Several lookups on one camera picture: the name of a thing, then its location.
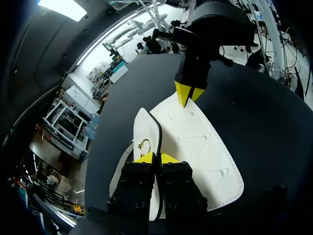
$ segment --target wire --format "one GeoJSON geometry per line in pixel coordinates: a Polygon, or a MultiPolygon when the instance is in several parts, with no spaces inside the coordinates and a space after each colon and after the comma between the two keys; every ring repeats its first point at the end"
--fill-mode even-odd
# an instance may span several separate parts
{"type": "Polygon", "coordinates": [[[305,96],[307,96],[307,93],[308,93],[309,84],[310,84],[310,78],[311,78],[311,66],[310,66],[310,68],[309,68],[309,78],[308,78],[307,88],[306,88],[306,90],[305,90],[305,96]]]}

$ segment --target metal frame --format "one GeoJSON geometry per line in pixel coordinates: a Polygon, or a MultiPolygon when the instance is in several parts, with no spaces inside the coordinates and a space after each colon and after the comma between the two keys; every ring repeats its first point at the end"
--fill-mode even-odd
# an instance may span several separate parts
{"type": "Polygon", "coordinates": [[[48,113],[48,115],[46,117],[44,117],[44,121],[46,122],[46,124],[48,126],[50,126],[54,131],[56,131],[58,134],[60,134],[62,136],[62,138],[64,138],[65,140],[67,140],[68,142],[70,142],[74,147],[76,147],[77,149],[85,152],[85,153],[89,153],[86,149],[83,149],[82,147],[80,147],[79,145],[77,145],[75,143],[75,140],[78,136],[79,130],[83,125],[83,122],[88,124],[88,122],[86,122],[86,120],[84,120],[81,116],[79,116],[72,108],[68,107],[63,101],[57,99],[59,101],[59,103],[57,103],[57,105],[48,113]],[[53,123],[50,123],[47,118],[60,106],[60,104],[64,105],[65,107],[62,109],[62,111],[59,113],[59,115],[57,116],[57,118],[53,121],[53,123]],[[78,131],[76,133],[76,135],[74,136],[73,140],[70,140],[68,137],[66,137],[65,135],[63,135],[57,128],[54,127],[55,123],[58,121],[58,119],[61,117],[61,115],[65,112],[65,110],[68,109],[70,110],[74,115],[76,115],[80,120],[81,123],[78,127],[78,131]]]}

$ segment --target white pipe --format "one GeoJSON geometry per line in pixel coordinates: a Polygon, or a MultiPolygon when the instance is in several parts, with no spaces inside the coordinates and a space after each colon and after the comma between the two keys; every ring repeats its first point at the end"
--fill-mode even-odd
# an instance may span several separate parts
{"type": "Polygon", "coordinates": [[[162,30],[161,22],[160,22],[160,15],[158,14],[158,9],[157,9],[157,0],[152,0],[152,3],[153,3],[153,10],[155,12],[155,18],[156,18],[156,28],[158,30],[162,30]]]}
{"type": "Polygon", "coordinates": [[[275,18],[270,10],[269,4],[264,0],[255,0],[256,5],[260,9],[261,14],[264,17],[264,22],[268,29],[269,36],[273,44],[273,61],[274,61],[274,73],[272,77],[276,80],[283,77],[282,73],[282,51],[281,43],[279,39],[278,28],[275,18]]]}
{"type": "Polygon", "coordinates": [[[257,27],[257,30],[258,30],[258,35],[259,35],[259,39],[260,39],[260,46],[261,46],[261,51],[262,51],[262,56],[263,56],[263,62],[264,62],[264,65],[266,67],[266,70],[268,71],[268,68],[267,68],[267,63],[266,63],[266,58],[265,58],[265,51],[264,51],[264,45],[263,45],[263,40],[262,40],[262,32],[261,32],[261,27],[259,25],[259,21],[258,21],[258,18],[256,17],[256,14],[253,10],[253,6],[252,4],[250,3],[251,0],[246,0],[249,7],[250,7],[250,10],[251,10],[251,13],[253,14],[254,18],[255,18],[255,22],[256,22],[256,27],[257,27]]]}
{"type": "Polygon", "coordinates": [[[148,14],[150,15],[153,23],[155,24],[156,28],[157,28],[157,21],[156,19],[154,18],[154,16],[152,15],[152,13],[149,11],[149,9],[147,8],[147,6],[143,3],[142,0],[138,0],[140,2],[140,4],[143,6],[143,8],[145,8],[146,12],[148,12],[148,14]]]}

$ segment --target black bolt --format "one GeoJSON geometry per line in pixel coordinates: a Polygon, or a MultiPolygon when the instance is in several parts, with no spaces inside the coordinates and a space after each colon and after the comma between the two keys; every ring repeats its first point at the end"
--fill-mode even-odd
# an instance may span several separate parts
{"type": "Polygon", "coordinates": [[[193,182],[193,181],[194,181],[193,178],[190,178],[190,179],[186,180],[187,183],[191,183],[191,182],[193,182]]]}
{"type": "Polygon", "coordinates": [[[198,200],[198,203],[201,204],[201,205],[204,205],[207,203],[207,199],[205,197],[202,197],[198,200]]]}
{"type": "Polygon", "coordinates": [[[121,178],[121,182],[122,182],[122,183],[126,183],[127,181],[128,181],[127,178],[125,178],[125,177],[122,177],[122,178],[121,178]]]}
{"type": "Polygon", "coordinates": [[[168,204],[169,209],[176,209],[177,208],[177,202],[170,202],[168,204]]]}
{"type": "Polygon", "coordinates": [[[172,185],[172,184],[174,183],[174,180],[167,180],[166,183],[167,183],[168,185],[172,185]]]}
{"type": "Polygon", "coordinates": [[[113,204],[115,204],[115,203],[117,203],[117,200],[116,200],[114,197],[110,197],[110,198],[108,199],[108,204],[113,205],[113,204]]]}
{"type": "Polygon", "coordinates": [[[137,202],[136,208],[137,209],[144,209],[146,207],[146,204],[144,202],[137,202]]]}
{"type": "Polygon", "coordinates": [[[147,182],[147,181],[146,181],[145,179],[139,180],[139,183],[140,183],[141,185],[144,185],[146,182],[147,182]]]}

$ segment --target ceiling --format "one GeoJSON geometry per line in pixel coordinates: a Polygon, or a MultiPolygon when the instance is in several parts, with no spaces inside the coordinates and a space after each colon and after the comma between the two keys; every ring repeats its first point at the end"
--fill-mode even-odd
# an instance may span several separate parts
{"type": "Polygon", "coordinates": [[[1,110],[5,113],[1,134],[7,133],[32,103],[62,82],[99,35],[139,8],[133,3],[116,11],[104,0],[76,0],[87,11],[87,16],[76,22],[37,2],[13,0],[8,8],[12,18],[6,19],[11,30],[3,50],[7,57],[1,64],[1,110]]]}

